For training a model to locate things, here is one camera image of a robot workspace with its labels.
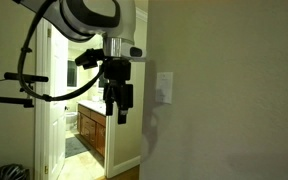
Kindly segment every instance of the bicycle helmet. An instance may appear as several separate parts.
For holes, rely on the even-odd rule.
[[[0,180],[28,180],[28,169],[20,164],[9,164],[0,167]]]

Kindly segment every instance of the light switch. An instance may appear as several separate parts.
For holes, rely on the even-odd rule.
[[[173,72],[157,73],[155,101],[172,104]]]

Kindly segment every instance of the wooden floor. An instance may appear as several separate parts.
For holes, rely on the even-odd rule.
[[[139,180],[140,167],[136,166],[112,178],[100,177],[96,180]]]

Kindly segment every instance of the tiled floor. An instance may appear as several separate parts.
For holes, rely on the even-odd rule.
[[[66,138],[74,135],[78,136],[76,130],[66,132]],[[104,158],[92,149],[66,158],[58,180],[94,180],[103,175]]]

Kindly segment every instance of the robotic arm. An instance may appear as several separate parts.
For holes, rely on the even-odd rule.
[[[13,0],[37,12],[44,0]],[[102,34],[104,55],[127,59],[143,58],[134,46],[134,0],[54,0],[44,14],[66,38],[75,42]]]
[[[88,49],[75,62],[76,65],[83,65],[86,69],[96,66],[97,60],[103,60],[100,71],[104,72],[104,78],[109,80],[103,94],[106,115],[112,115],[115,101],[119,109],[118,123],[126,123],[128,109],[133,107],[133,86],[125,83],[130,80],[131,64],[129,60],[145,57],[145,52],[134,46],[136,17],[134,0],[13,1],[35,13],[39,13],[40,9],[49,3],[43,17],[71,41],[85,42],[95,34],[103,36],[103,49]],[[22,51],[29,52],[30,50],[27,49],[23,47]],[[21,68],[19,65],[19,76],[22,74]],[[21,78],[20,84],[22,87],[25,86],[25,83],[21,82]],[[62,96],[63,98],[53,98],[48,95],[35,96],[33,92],[29,92],[28,88],[23,88],[33,97],[43,97],[40,99],[46,101],[67,100],[77,96]]]

